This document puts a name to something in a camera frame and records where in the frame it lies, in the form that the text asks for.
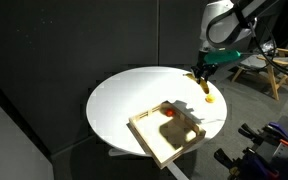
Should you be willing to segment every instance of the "chair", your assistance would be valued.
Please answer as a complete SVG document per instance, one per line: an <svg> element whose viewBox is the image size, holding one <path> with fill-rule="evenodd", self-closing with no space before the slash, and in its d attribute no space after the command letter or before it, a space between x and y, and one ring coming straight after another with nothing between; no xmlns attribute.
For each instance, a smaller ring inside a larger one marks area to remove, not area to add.
<svg viewBox="0 0 288 180"><path fill-rule="evenodd" d="M288 49L277 48L277 57L275 57L273 61L280 66L284 67L288 66ZM251 55L247 59L240 62L238 67L239 69L234 75L232 82L234 82L236 78L245 70L259 69L259 68L263 68L262 70L266 69L268 76L267 77L260 76L260 77L262 79L264 77L264 79L269 80L272 86L273 96L276 100L279 100L277 92L278 88L281 87L281 85L284 83L288 85L288 76L283 74L282 77L278 77L277 74L274 72L273 66L269 64L269 62L267 62L262 55Z"/></svg>

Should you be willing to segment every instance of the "wooden tray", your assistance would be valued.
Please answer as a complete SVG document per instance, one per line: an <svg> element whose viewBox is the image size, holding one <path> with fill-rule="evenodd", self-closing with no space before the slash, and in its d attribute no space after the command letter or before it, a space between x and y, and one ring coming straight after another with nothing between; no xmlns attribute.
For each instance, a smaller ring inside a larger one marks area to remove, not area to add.
<svg viewBox="0 0 288 180"><path fill-rule="evenodd" d="M171 117L165 115L169 108L175 112ZM152 155L160 169L202 140L206 133L168 101L129 118L129 121L138 142Z"/></svg>

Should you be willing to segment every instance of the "floor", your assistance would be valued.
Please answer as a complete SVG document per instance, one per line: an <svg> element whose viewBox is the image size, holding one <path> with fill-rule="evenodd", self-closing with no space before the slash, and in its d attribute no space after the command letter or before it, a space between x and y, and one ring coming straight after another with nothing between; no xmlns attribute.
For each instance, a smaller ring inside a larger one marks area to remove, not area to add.
<svg viewBox="0 0 288 180"><path fill-rule="evenodd" d="M236 82L230 80L236 64L223 65L210 81L222 92L228 107L223 129L197 151L182 155L175 164L192 180L226 179L228 170L213 158L222 148L232 159L242 157L253 144L237 130L247 123L260 129L270 121L288 117L288 86L279 89L280 100L270 93L270 85L255 76L243 74ZM72 148L53 156L56 180L150 179L174 180L167 168L160 170L152 158L132 155L110 157L110 147L96 136L90 136Z"/></svg>

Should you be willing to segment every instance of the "table leg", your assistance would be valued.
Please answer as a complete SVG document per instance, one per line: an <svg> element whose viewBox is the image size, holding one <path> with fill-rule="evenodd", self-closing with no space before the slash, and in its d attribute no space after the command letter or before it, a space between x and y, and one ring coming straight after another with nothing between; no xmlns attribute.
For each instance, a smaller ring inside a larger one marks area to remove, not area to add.
<svg viewBox="0 0 288 180"><path fill-rule="evenodd" d="M171 162L167 166L167 168L172 172L172 174L176 177L178 180L189 180L185 174L174 164L174 162Z"/></svg>
<svg viewBox="0 0 288 180"><path fill-rule="evenodd" d="M127 155L129 153L125 152L125 151L121 151L115 148L110 149L110 151L108 152L108 154L110 156L122 156L122 155Z"/></svg>

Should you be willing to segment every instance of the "white round table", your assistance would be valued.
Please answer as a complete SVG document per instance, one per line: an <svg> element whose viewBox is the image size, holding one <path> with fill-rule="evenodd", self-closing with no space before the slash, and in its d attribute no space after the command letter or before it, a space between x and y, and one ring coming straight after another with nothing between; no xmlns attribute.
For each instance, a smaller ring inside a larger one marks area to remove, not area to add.
<svg viewBox="0 0 288 180"><path fill-rule="evenodd" d="M210 82L208 86L215 102L206 102L202 88L183 76L186 73L190 72L158 66L131 69L108 78L92 92L87 102L86 113L92 129L118 150L150 156L144 152L127 124L131 116L168 100L189 113L206 131L205 138L186 152L197 149L221 130L227 107L220 91Z"/></svg>

